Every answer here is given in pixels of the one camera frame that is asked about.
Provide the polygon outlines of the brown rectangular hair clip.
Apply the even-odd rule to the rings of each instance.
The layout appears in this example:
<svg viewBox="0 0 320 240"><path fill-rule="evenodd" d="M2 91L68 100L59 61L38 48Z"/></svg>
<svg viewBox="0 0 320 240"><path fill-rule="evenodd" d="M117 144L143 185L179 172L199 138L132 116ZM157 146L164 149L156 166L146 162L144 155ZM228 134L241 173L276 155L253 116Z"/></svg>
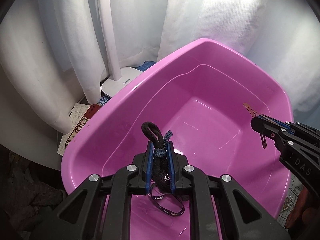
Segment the brown rectangular hair clip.
<svg viewBox="0 0 320 240"><path fill-rule="evenodd" d="M254 131L256 131L260 134L262 147L263 147L263 149L265 149L267 147L267 142L266 142L265 136L263 135L263 132L261 131L261 128L259 127L258 116L260 114L257 111L255 111L248 103L243 103L243 106L248 110L248 112L252 116L251 127Z"/></svg>

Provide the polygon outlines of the white desk lamp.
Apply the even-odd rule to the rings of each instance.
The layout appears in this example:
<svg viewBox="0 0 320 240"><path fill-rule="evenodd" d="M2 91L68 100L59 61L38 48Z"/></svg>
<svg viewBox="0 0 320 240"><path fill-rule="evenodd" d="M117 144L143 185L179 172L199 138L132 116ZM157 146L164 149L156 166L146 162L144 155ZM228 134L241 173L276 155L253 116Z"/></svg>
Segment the white desk lamp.
<svg viewBox="0 0 320 240"><path fill-rule="evenodd" d="M111 2L110 0L97 0L97 2L108 65L111 69L111 75L103 82L101 90L106 96L111 98L142 74L142 72L132 67L120 67L113 29Z"/></svg>

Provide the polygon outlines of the white grid tablecloth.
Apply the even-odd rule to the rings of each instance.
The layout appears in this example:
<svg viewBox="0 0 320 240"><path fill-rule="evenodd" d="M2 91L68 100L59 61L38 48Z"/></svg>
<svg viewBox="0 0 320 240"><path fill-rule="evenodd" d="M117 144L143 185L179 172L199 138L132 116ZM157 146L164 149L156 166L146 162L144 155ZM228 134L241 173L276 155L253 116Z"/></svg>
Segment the white grid tablecloth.
<svg viewBox="0 0 320 240"><path fill-rule="evenodd" d="M294 176L291 175L287 196L285 197L283 207L278 216L278 223L285 228L286 220L289 214L293 211L298 196L303 189L303 184Z"/></svg>

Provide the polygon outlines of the white curtain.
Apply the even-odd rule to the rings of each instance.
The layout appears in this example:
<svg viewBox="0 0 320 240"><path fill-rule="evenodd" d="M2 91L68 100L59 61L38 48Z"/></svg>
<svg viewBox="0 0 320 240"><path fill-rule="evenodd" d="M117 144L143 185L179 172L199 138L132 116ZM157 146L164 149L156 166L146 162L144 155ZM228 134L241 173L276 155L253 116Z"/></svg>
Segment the white curtain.
<svg viewBox="0 0 320 240"><path fill-rule="evenodd" d="M110 0L120 67L198 38L245 55L319 127L319 0ZM1 148L59 169L69 112L111 75L97 0L1 0Z"/></svg>

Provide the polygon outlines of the paper booklet with red label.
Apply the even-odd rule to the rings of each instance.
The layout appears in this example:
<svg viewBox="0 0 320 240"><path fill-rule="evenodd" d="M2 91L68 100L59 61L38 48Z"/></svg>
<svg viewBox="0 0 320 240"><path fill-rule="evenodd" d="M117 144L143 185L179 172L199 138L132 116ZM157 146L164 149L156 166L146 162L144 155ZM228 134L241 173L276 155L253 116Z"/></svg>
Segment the paper booklet with red label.
<svg viewBox="0 0 320 240"><path fill-rule="evenodd" d="M82 128L88 123L88 121L101 109L99 104L84 105L76 103L71 114L72 129L61 137L57 154L63 156L66 147L74 139L74 137L80 132Z"/></svg>

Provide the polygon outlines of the pearl hair claw clip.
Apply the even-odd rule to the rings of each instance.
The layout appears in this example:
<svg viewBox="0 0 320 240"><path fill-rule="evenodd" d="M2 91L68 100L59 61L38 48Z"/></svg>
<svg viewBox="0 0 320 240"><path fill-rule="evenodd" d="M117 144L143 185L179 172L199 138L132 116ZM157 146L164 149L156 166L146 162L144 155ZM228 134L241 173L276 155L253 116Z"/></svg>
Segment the pearl hair claw clip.
<svg viewBox="0 0 320 240"><path fill-rule="evenodd" d="M281 208L281 212L284 212L285 210L287 210L289 207L291 207L292 205L292 197L286 197L284 200L284 204L283 207Z"/></svg>

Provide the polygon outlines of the pink plastic tub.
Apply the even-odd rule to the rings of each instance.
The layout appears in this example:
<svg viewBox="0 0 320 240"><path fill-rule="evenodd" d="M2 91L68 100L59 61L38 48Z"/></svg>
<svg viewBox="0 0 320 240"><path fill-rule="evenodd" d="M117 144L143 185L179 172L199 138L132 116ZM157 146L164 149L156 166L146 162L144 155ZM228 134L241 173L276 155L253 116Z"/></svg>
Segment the pink plastic tub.
<svg viewBox="0 0 320 240"><path fill-rule="evenodd" d="M265 137L263 149L243 103L280 121L293 119L274 79L213 40L201 38L157 62L68 145L61 165L68 197L31 238L289 239L277 217L290 172L274 140Z"/></svg>

